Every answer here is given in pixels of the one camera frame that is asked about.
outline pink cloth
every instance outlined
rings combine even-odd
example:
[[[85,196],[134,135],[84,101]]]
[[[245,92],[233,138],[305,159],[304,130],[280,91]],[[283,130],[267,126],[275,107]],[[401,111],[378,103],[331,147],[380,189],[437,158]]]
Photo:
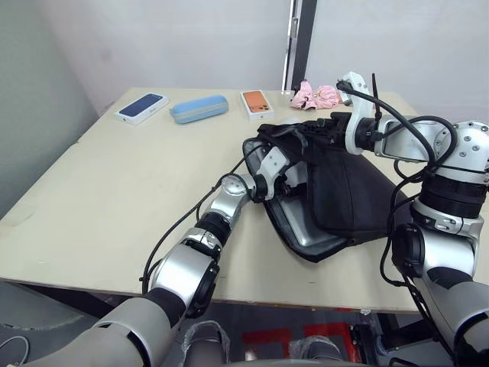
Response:
[[[290,101],[296,109],[331,109],[338,105],[338,95],[332,86],[320,86],[313,94],[313,88],[307,80],[300,82],[300,90]]]
[[[338,93],[333,86],[320,86],[316,97],[317,109],[332,109],[338,105]]]
[[[316,107],[316,103],[314,102],[313,88],[307,80],[300,82],[300,90],[292,98],[290,105],[296,109],[310,109],[311,107]]]

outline red object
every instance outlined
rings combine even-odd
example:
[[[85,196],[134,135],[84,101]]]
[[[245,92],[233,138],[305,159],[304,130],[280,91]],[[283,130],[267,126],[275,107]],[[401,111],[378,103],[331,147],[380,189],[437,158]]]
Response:
[[[242,341],[245,345],[281,343],[283,356],[289,356],[289,341],[292,338],[289,329],[274,329],[243,333]]]
[[[304,336],[342,336],[350,362],[361,362],[357,347],[351,342],[350,328],[347,323],[322,323],[319,325],[309,325],[303,327],[303,330]]]
[[[333,308],[333,311],[351,312],[351,311],[353,311],[353,309],[352,308],[344,308],[344,307],[336,307],[336,308]]]

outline black bag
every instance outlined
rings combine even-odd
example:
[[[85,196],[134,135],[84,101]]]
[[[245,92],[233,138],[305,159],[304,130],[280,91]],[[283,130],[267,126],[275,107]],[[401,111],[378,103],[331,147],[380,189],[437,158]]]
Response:
[[[256,145],[265,147],[247,158],[251,174],[256,174],[261,159],[273,146],[289,158],[290,166],[305,162],[305,187],[264,205],[282,240],[299,256],[318,262],[347,246],[387,235],[394,185],[362,155],[347,153],[332,144],[331,137],[305,126],[307,122],[264,124],[256,138],[244,142],[243,153]],[[400,193],[398,201],[404,199]],[[407,207],[398,210],[396,222],[409,221]]]

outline orange phone box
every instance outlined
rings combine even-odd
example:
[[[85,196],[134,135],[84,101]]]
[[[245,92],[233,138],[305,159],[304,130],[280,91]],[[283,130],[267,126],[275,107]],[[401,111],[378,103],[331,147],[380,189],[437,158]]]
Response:
[[[275,116],[274,109],[261,90],[248,90],[240,92],[240,95],[250,120],[266,120]]]

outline table surface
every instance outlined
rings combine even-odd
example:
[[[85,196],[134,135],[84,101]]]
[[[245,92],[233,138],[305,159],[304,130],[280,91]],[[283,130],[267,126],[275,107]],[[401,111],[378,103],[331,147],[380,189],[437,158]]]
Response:
[[[170,105],[134,127],[114,111],[147,92],[163,93]],[[178,102],[222,94],[223,115],[178,125],[169,108]],[[266,91],[276,115],[302,120],[329,117],[332,110],[300,111],[291,95]],[[381,93],[405,115],[415,112],[394,93]],[[335,111],[348,111],[343,105]],[[132,88],[72,145],[0,221],[0,278],[31,284],[116,294],[138,294],[155,242],[242,156],[241,143],[263,121],[249,121],[238,90]],[[392,161],[364,155],[393,182]],[[401,164],[406,172],[418,164]],[[241,167],[238,172],[245,172]],[[409,196],[419,190],[412,185]],[[163,256],[194,224],[188,218],[162,244]],[[481,242],[489,239],[487,226]],[[405,289],[381,280],[385,239],[347,248],[313,264],[279,239],[262,205],[248,204],[219,265],[215,300],[309,307],[413,311]],[[489,250],[481,246],[479,262]],[[390,260],[386,273],[399,275]],[[476,280],[489,282],[479,266]]]

